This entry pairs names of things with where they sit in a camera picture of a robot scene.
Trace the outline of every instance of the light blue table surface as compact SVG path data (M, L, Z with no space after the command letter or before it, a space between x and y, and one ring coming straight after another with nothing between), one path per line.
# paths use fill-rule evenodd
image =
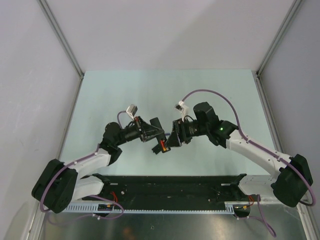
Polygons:
M130 104L138 106L136 116L146 122L158 117L166 132L180 118L174 105L195 89L210 89L225 95L238 112L242 129L252 138L273 147L267 121L249 69L87 71L61 154L71 162L92 153L101 142L107 123ZM208 102L220 119L236 123L229 105L212 93L198 92L185 103L195 117L193 106ZM130 122L120 116L123 126ZM250 175L267 174L236 152L213 145L206 136L194 137L188 145L155 155L157 141L139 139L121 145L122 155L112 165L99 169L104 175Z

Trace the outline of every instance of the white cable tray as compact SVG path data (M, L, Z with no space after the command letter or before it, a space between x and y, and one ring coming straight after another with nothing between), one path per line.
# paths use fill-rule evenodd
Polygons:
M100 204L107 205L108 203L70 203L63 213L121 213L120 209L114 210L98 210ZM232 204L226 203L225 210L124 210L126 214L234 214L234 208Z

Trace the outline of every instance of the robotic arm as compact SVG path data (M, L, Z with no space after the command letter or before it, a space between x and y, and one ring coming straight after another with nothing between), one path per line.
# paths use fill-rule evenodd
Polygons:
M270 174L268 181L263 179L265 176L257 176L257 179L251 176L248 179L245 174L242 175L238 187L246 195L274 194L285 205L295 207L308 190L302 178L309 186L312 185L309 166L303 156L297 154L291 157L262 146L243 133L239 126L219 120L207 102L194 106L196 120L192 121L186 119L189 108L184 102L179 102L176 108L181 111L182 118L173 121L172 132L167 139L157 117L148 124L140 116L134 117L137 107L131 105L127 113L132 122L123 129L116 122L107 124L102 142L94 153L69 164L57 159L51 160L34 186L32 196L54 213L60 213L71 201L106 191L105 186L110 183L109 180L97 173L90 174L114 163L122 153L120 145L134 139L142 142L156 139L157 145L152 149L153 152L167 153L172 147L181 147L182 144L190 143L193 137L204 135L214 145L247 157ZM302 177L286 163L297 169Z
M133 121L124 129L116 122L106 125L102 142L94 153L69 164L57 159L51 160L35 184L32 196L54 213L60 213L71 201L102 193L109 180L97 173L89 177L87 175L114 163L122 153L119 145L134 139L148 142L157 138L155 148L163 146L162 152L169 151L164 148L166 136L159 119L156 117L150 120L159 127L148 124L140 116L134 117L136 111L131 114Z
M186 116L188 107L183 102L175 107L181 111L182 117ZM239 183L239 188L244 194L272 194L273 192L279 201L289 207L295 207L299 203L308 188L302 178L286 163L296 168L311 186L313 179L307 160L303 156L297 154L292 157L261 145L243 133L237 125L219 120L214 109L207 102L197 104L193 111L196 120L188 121L186 118L180 118L173 121L171 135L165 143L166 147L181 147L182 143L190 143L193 137L206 135L214 145L247 157L271 175L272 178L268 178L269 182L262 180L265 177L259 179L257 176L258 180L244 177Z

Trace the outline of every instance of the metal floor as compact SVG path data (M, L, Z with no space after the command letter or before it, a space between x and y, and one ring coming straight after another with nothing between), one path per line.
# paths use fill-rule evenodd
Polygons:
M277 239L305 240L295 208L280 204L262 206ZM50 215L56 223L71 221L79 213ZM252 216L260 216L257 205ZM65 226L43 222L39 240L271 240L266 227L254 219L237 220L223 214L125 214L115 220L80 219Z

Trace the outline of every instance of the cable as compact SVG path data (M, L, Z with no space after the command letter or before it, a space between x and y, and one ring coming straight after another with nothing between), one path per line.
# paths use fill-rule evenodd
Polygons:
M255 203L255 200L254 200L254 198L252 197L252 196L248 196L248 198L249 198L249 204L250 204L250 206L252 206L254 203Z
M276 238L277 237L277 234L276 234L276 231L272 228L272 226L267 223L266 221L266 218L265 218L265 215L264 213L262 212L262 209L261 209L261 205L260 205L260 195L258 195L258 209L259 209L259 212L261 214L261 218L260 217L257 217L257 216L245 216L245 217L238 217L236 214L234 214L234 216L236 217L237 220L246 220L246 219L255 219L255 220L258 220L260 222L262 222L266 229L269 231L269 233L271 234L272 237Z
M186 119L186 118L190 118L192 121L194 121L194 119L189 115L185 115L184 119Z
M119 126L120 126L121 129L122 129L122 126L121 126L121 123L120 123L119 116L120 116L120 114L124 114L124 113L126 113L126 111L120 111L120 112L118 112L118 114L116 115L116 119L117 119L118 124L119 124Z
M50 211L50 209L44 209L44 201L45 201L45 198L46 198L46 195L47 195L49 189L51 188L51 186L53 185L53 183L55 182L55 180L59 177L59 175L60 175L64 170L66 170L68 167L70 167L70 166L72 166L72 165L75 165L75 164L77 164L77 163L80 163L80 162L82 162L82 161L84 161L84 160L86 160L86 159L88 159L88 158L91 158L91 157L95 156L95 155L97 154L97 152L98 152L98 149L99 149L99 144L98 144L98 146L97 146L97 148L96 148L96 150L95 150L94 153L91 153L91 154L89 154L88 156L84 156L84 157L82 157L82 158L80 158L80 159L78 159L78 160L75 160L75 161L72 161L72 162L68 163L67 165L65 165L63 168L61 168L61 169L53 176L53 178L49 181L48 185L47 185L46 188L44 189L43 194L42 194L42 196L41 196L41 199L40 199L40 210L41 210L41 212L47 213L47 212ZM124 208L123 208L119 203L117 203L117 202L114 202L114 201L105 199L105 198L100 197L100 196L95 196L95 195L90 195L90 197L96 198L96 199L99 199L99 200L102 200L102 201L107 201L107 202L113 203L114 205L117 205L117 206L121 209L121 213L120 213L119 215L117 215L117 216L114 216L114 217L102 217L102 216L99 216L99 217L98 217L99 219L108 219L108 220L117 219L117 218L119 218L120 216L122 216L122 215L124 214L124 212L125 212ZM74 222L74 221L76 221L76 220L82 219L82 218L84 218L84 217L88 217L88 216L92 216L92 215L91 215L91 214L86 214L86 215L77 217L76 219L74 219L73 221L71 221L71 223Z
M48 218L47 218L48 222L50 224L52 224L52 225L64 226L64 225L72 224L72 223L74 223L74 222L76 222L76 221L78 221L80 219L87 218L87 217L96 217L98 220L100 220L100 219L104 219L104 220L117 219L117 218L120 218L125 213L124 208L119 203L117 203L115 201L111 201L109 199L106 199L106 198L103 198L103 197L100 197L100 196L96 196L96 195L90 195L89 197L96 198L96 199L99 199L99 200L106 201L106 202L112 203L114 205L117 205L121 209L121 213L118 214L117 216L113 216L113 217L100 216L100 215L97 215L97 214L94 214L94 213L84 214L84 215L81 215L81 216L78 216L78 217L72 219L71 221L66 221L66 222L62 222L62 223L52 222L50 220L49 216L48 216Z
M311 188L311 186L309 185L309 183L307 182L307 180L304 178L304 176L294 167L292 166L289 162L287 162L286 160L284 160L282 157L280 157L279 155L273 153L272 151L266 149L265 147L259 145L258 143L252 141L252 140L248 140L248 138L246 137L246 135L243 133L242 129L241 129L241 126L240 126L240 121L239 121L239 117L238 117L238 114L237 114L237 111L235 109L235 107L232 105L232 103L225 97L223 96L221 93L219 92L216 92L216 91L212 91L212 90L209 90L209 89L197 89L197 90L194 90L192 92L189 92L183 99L182 101L184 102L190 95L194 94L194 93L197 93L197 92L208 92L208 93L212 93L212 94L216 94L218 95L219 97L223 98L229 105L230 107L232 108L232 111L234 113L234 116L235 116L235 120L236 120L236 124L238 125L238 128L239 128L239 133L241 135L241 137L243 137L243 139L245 141L247 141L248 143L254 145L255 147L261 149L262 151L266 152L267 154L273 156L274 158L276 159L279 159L282 163L284 163L285 165L287 165L289 168L291 168L300 178L301 180L303 181L303 183L306 185L306 187L308 188L309 190L309 193L311 195L311 198L312 198L312 203L307 203L307 202L303 202L303 201L300 201L301 204L303 205L306 205L306 206L314 206L316 205L317 203L317 200L316 200L316 196L315 196L315 193L313 191L313 189Z

